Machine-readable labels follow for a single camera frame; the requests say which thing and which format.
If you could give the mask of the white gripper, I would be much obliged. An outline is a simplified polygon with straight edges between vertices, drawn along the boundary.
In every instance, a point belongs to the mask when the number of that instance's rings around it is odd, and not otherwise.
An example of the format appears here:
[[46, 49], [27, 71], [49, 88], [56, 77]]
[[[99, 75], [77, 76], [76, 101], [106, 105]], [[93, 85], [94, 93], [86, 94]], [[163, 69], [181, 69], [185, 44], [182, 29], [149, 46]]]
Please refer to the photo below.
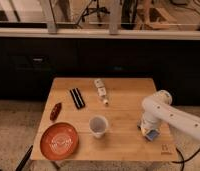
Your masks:
[[148, 121], [145, 118], [141, 118], [137, 124], [138, 128], [141, 130], [141, 133], [143, 135], [147, 135], [153, 130], [159, 131], [160, 125], [161, 125], [160, 120], [156, 120], [155, 122], [153, 122], [153, 121]]

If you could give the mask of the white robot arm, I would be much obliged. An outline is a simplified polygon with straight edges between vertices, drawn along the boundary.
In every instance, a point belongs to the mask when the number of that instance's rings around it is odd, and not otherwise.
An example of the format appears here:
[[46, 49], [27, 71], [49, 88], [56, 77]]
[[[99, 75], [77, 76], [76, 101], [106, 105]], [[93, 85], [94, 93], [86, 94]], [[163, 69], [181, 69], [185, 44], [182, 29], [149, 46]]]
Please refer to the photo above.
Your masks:
[[160, 90], [142, 101], [144, 110], [139, 128], [144, 137], [152, 141], [159, 134], [162, 121], [200, 141], [200, 117], [171, 106], [172, 96]]

